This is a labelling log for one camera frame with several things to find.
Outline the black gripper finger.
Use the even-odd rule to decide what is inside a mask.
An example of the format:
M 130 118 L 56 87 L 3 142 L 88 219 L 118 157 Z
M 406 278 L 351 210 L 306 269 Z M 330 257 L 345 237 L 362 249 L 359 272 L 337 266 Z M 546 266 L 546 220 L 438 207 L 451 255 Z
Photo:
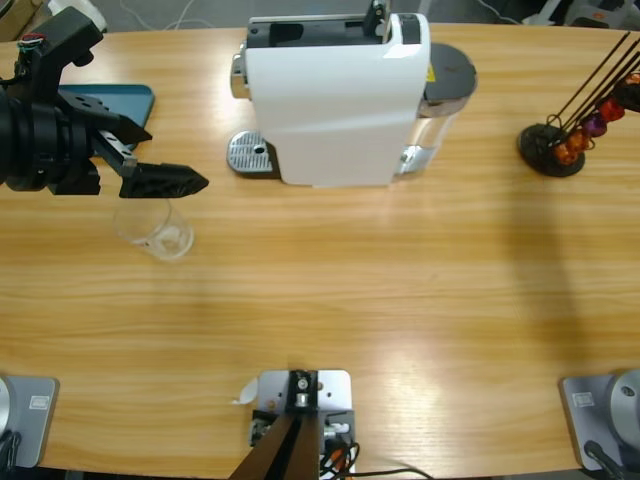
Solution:
M 617 85 L 617 103 L 625 110 L 640 112 L 640 84 L 621 81 Z

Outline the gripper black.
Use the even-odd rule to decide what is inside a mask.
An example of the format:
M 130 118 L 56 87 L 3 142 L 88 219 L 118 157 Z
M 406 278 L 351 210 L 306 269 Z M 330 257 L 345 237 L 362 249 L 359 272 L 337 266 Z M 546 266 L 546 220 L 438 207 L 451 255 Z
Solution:
M 100 175 L 91 157 L 104 144 L 139 144 L 153 106 L 149 87 L 59 87 L 53 102 L 1 94 L 1 182 L 13 191 L 97 195 Z M 185 165 L 139 163 L 124 176 L 125 199 L 194 195 L 209 180 Z

